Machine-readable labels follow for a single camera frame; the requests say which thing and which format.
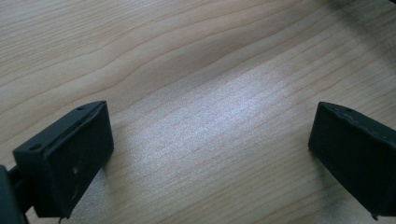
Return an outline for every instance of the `hole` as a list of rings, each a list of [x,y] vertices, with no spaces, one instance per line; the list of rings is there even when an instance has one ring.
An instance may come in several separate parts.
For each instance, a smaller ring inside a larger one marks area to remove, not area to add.
[[[75,174],[75,175],[76,175],[76,174],[78,174],[78,168],[77,168],[76,166],[75,166],[75,167],[73,167],[73,169],[72,169],[72,170],[73,170],[73,174]]]
[[[41,147],[42,147],[41,144],[37,143],[37,144],[35,144],[34,146],[29,147],[29,150],[30,150],[30,151],[35,151],[35,150],[40,149]]]

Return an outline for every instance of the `light wood surface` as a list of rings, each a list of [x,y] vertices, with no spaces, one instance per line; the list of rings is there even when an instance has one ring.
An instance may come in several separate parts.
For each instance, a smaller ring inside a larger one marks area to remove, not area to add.
[[[114,154],[62,223],[395,223],[307,147],[319,101],[395,129],[395,97],[386,0],[0,2],[0,163],[109,106]]]

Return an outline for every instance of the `screw hole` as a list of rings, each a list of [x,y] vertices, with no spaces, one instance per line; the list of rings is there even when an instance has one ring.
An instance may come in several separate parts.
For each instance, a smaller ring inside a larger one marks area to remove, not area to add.
[[[74,175],[78,174],[78,168],[76,166],[73,167],[72,171]]]
[[[42,147],[41,144],[37,143],[37,144],[35,144],[34,146],[29,147],[29,150],[30,150],[30,151],[35,151],[35,150],[40,149],[41,147]]]

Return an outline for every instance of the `wood grain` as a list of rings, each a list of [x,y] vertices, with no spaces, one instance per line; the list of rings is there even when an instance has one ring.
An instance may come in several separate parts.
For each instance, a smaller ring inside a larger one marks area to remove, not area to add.
[[[396,128],[390,1],[2,1],[0,55],[8,169],[108,102],[114,154],[63,223],[375,223],[307,140],[319,101]]]

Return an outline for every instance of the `wooden table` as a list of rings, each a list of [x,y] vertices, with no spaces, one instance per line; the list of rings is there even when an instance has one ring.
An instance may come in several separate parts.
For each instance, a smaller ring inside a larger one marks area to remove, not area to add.
[[[390,1],[2,1],[0,55],[8,169],[107,100],[114,154],[62,223],[396,221],[374,222],[307,147],[319,101],[396,128]]]

